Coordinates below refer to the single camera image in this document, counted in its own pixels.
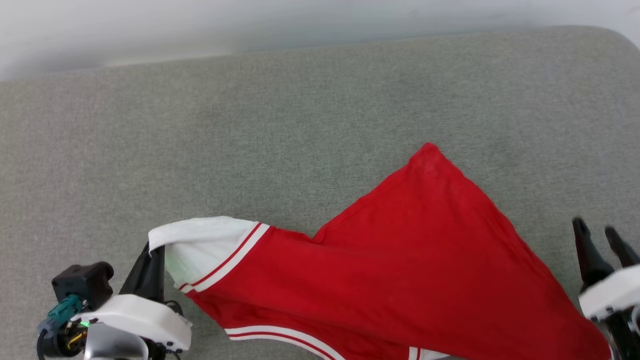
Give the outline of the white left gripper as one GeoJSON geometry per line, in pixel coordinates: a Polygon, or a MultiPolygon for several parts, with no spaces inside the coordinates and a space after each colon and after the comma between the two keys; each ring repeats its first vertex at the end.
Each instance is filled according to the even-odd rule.
{"type": "Polygon", "coordinates": [[[165,246],[150,251],[146,243],[115,295],[97,310],[78,313],[73,321],[97,320],[115,330],[122,330],[170,350],[188,351],[192,343],[193,324],[165,300],[165,246]]]}

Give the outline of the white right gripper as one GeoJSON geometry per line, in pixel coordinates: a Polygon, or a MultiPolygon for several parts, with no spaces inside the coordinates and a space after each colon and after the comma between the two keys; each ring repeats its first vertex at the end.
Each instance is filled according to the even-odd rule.
{"type": "Polygon", "coordinates": [[[606,262],[592,240],[581,217],[572,220],[574,246],[582,279],[578,303],[588,319],[603,321],[614,312],[636,307],[640,303],[640,256],[624,241],[614,227],[605,228],[605,237],[622,269],[606,262]]]}

